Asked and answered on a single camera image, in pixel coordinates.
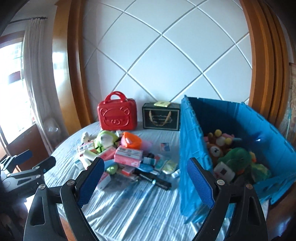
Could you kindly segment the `red bear suitcase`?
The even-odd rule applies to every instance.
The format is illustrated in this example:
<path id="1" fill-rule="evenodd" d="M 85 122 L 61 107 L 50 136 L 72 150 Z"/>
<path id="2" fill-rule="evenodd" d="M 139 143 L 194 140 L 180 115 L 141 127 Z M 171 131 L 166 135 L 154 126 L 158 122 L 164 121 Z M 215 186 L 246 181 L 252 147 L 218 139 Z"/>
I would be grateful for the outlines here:
<path id="1" fill-rule="evenodd" d="M 107 131 L 130 131 L 137 127 L 137 104 L 122 92 L 114 91 L 97 107 L 101 128 Z"/>

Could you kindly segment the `white curtain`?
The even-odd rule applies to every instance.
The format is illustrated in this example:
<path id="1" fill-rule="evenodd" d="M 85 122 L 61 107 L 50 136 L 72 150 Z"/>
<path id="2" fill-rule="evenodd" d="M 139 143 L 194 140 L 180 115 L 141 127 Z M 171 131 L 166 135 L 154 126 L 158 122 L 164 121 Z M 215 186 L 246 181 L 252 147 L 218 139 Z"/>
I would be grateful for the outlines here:
<path id="1" fill-rule="evenodd" d="M 23 75 L 37 127 L 49 153 L 68 137 L 55 86 L 51 44 L 47 18 L 29 19 L 23 40 Z"/>

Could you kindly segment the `black marker pen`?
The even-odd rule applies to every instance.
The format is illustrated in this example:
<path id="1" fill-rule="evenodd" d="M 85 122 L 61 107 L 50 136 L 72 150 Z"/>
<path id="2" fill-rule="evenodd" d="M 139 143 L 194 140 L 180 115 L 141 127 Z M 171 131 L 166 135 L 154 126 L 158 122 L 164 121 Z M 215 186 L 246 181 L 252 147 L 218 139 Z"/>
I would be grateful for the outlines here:
<path id="1" fill-rule="evenodd" d="M 171 189 L 171 183 L 170 182 L 159 178 L 155 174 L 152 174 L 150 172 L 143 172 L 143 171 L 140 171 L 139 169 L 135 170 L 135 174 L 140 176 L 140 178 L 149 181 L 150 183 L 158 186 L 159 188 L 161 188 L 163 190 L 168 191 L 168 190 Z"/>

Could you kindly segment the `blue plastic crate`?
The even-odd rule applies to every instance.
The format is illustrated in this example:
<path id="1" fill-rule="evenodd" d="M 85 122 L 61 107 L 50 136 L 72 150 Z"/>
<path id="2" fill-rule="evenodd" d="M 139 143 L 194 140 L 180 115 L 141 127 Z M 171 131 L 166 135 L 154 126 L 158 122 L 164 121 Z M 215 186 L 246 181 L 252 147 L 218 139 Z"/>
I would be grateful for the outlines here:
<path id="1" fill-rule="evenodd" d="M 295 182 L 295 149 L 262 115 L 244 103 L 185 96 L 181 102 L 180 211 L 186 222 L 202 222 L 209 212 L 188 173 L 187 161 L 195 157 L 211 171 L 204 136 L 220 129 L 242 138 L 241 146 L 255 153 L 271 171 L 271 178 L 255 184 L 260 202 L 275 204 Z"/>

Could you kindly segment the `green frog plush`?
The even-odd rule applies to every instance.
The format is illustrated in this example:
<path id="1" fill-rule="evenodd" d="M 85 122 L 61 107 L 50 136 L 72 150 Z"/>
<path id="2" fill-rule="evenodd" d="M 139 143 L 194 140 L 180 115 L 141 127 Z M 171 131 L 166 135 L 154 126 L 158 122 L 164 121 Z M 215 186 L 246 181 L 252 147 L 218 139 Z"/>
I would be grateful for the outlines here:
<path id="1" fill-rule="evenodd" d="M 251 163 L 255 162 L 255 153 L 244 148 L 231 149 L 224 157 L 218 159 L 218 164 L 224 163 L 237 175 L 242 174 Z"/>

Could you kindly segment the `pink tissue pack two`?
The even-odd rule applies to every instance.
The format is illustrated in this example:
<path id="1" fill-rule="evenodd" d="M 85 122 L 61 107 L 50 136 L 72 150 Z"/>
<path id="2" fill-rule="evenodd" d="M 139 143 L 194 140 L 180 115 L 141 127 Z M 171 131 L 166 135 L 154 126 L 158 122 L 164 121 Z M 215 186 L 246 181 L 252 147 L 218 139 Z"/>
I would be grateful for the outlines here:
<path id="1" fill-rule="evenodd" d="M 123 165 L 139 167 L 142 161 L 142 156 L 142 150 L 130 149 L 120 146 L 117 148 L 114 154 L 114 161 Z"/>

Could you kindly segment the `yellow sticky note pad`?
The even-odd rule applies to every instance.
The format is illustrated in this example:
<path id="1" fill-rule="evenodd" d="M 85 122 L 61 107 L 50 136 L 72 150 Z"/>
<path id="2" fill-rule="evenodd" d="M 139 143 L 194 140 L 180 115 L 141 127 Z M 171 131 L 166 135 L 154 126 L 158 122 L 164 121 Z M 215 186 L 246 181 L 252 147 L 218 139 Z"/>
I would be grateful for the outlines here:
<path id="1" fill-rule="evenodd" d="M 154 103 L 154 106 L 167 108 L 171 103 L 169 101 L 158 101 Z"/>

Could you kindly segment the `green white plush toy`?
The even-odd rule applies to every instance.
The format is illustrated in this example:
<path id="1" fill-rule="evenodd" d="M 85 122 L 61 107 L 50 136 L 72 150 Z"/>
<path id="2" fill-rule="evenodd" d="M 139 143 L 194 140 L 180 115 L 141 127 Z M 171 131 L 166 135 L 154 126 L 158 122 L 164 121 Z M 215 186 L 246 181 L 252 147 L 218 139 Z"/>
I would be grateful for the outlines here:
<path id="1" fill-rule="evenodd" d="M 95 149 L 102 152 L 108 147 L 114 146 L 118 141 L 119 137 L 110 131 L 101 131 L 98 136 L 94 139 Z"/>

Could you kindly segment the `orange pouch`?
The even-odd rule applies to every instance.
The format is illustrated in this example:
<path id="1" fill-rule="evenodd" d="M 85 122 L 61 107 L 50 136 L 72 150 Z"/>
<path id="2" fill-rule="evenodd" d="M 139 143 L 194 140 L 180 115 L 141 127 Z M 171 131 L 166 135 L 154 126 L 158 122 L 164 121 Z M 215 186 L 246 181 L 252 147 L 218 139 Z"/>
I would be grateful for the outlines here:
<path id="1" fill-rule="evenodd" d="M 133 133 L 123 132 L 120 145 L 125 148 L 140 150 L 142 139 Z"/>

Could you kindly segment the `pink tissue pack three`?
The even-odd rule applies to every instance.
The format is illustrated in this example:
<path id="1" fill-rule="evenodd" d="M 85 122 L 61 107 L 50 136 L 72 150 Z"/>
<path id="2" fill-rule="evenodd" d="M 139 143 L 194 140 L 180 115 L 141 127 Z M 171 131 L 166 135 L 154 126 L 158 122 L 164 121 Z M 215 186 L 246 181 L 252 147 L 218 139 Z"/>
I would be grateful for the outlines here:
<path id="1" fill-rule="evenodd" d="M 108 161 L 108 160 L 114 159 L 116 150 L 117 149 L 114 146 L 111 146 L 105 149 L 103 152 L 101 152 L 97 156 L 102 158 L 104 161 Z"/>

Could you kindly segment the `brown bear plush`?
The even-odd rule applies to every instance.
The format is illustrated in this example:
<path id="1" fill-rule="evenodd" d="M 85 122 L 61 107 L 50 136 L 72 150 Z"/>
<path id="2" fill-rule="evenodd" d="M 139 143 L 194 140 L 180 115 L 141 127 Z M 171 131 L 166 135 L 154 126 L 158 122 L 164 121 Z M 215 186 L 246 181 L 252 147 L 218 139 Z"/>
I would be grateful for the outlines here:
<path id="1" fill-rule="evenodd" d="M 222 133 L 217 129 L 214 133 L 208 134 L 207 149 L 213 164 L 217 164 L 220 157 L 224 157 L 230 150 L 234 137 Z"/>

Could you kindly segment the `white square box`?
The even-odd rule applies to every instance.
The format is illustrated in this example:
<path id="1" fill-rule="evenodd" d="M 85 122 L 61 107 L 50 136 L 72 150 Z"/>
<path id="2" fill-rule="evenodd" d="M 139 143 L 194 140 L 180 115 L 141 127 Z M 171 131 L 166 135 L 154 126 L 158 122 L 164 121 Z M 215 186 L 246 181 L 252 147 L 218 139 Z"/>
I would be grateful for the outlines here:
<path id="1" fill-rule="evenodd" d="M 231 182 L 235 177 L 233 172 L 225 163 L 219 162 L 213 169 L 217 178 L 223 179 L 226 182 Z"/>

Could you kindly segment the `black gift box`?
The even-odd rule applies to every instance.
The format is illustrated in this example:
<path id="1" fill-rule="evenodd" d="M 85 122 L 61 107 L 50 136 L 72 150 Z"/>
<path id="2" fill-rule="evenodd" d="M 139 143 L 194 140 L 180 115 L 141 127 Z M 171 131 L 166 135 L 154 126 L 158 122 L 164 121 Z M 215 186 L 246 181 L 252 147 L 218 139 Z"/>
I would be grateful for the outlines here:
<path id="1" fill-rule="evenodd" d="M 145 103 L 142 106 L 142 124 L 145 129 L 179 131 L 181 106 L 171 103 L 168 107 Z"/>

